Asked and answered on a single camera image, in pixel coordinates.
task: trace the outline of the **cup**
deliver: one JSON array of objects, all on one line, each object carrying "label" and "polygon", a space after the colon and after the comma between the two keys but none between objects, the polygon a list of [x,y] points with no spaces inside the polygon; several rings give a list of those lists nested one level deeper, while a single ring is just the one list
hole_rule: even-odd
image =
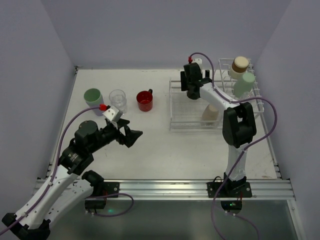
[{"label": "cup", "polygon": [[[101,92],[96,88],[90,88],[85,91],[83,98],[89,107],[98,107],[100,104],[104,103],[104,98]],[[93,109],[92,111],[94,111],[95,115],[102,116],[103,111],[99,109]]]},{"label": "cup", "polygon": [[138,102],[138,107],[143,112],[148,112],[153,107],[153,90],[141,91],[136,96],[136,101]]},{"label": "cup", "polygon": [[109,100],[112,106],[115,106],[122,113],[127,112],[127,99],[124,91],[120,89],[113,90],[109,94]]}]

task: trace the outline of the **clear glass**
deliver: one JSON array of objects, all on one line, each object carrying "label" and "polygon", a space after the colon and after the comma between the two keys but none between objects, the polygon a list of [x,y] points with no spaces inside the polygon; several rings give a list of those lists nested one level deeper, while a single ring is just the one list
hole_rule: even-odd
[{"label": "clear glass", "polygon": [[112,106],[115,106],[124,114],[127,112],[127,99],[124,91],[120,89],[113,90],[109,94],[109,100]]}]

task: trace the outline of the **wire basket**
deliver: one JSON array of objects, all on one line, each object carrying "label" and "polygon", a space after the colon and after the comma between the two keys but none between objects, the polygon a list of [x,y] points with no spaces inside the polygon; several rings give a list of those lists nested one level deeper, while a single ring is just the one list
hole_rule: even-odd
[{"label": "wire basket", "polygon": [[[220,58],[218,69],[214,74],[214,83],[226,94],[235,98],[233,86],[237,80],[228,75],[228,71],[234,59]],[[248,72],[254,74],[253,66],[249,59]],[[170,130],[188,132],[211,132],[222,128],[223,112],[219,112],[216,120],[203,120],[203,113],[209,103],[201,98],[192,100],[187,97],[185,91],[181,91],[179,80],[170,80]],[[260,96],[257,82],[246,97]],[[253,107],[255,118],[264,112],[264,105],[261,100],[250,101]]]}]

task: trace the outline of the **red cable plug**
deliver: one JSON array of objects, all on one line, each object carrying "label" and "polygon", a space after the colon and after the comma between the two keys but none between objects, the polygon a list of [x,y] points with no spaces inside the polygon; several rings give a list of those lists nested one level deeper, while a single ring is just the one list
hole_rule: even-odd
[{"label": "red cable plug", "polygon": [[101,111],[107,111],[108,106],[107,106],[107,105],[105,105],[105,104],[100,104],[99,109],[100,109]]}]

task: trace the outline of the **red mug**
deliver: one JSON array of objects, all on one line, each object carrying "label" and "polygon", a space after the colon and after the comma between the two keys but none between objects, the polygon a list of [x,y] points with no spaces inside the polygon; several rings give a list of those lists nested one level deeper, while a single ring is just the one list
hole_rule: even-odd
[{"label": "red mug", "polygon": [[138,102],[138,107],[143,112],[148,112],[153,107],[153,96],[152,96],[152,89],[148,91],[141,91],[136,96],[136,101]]}]

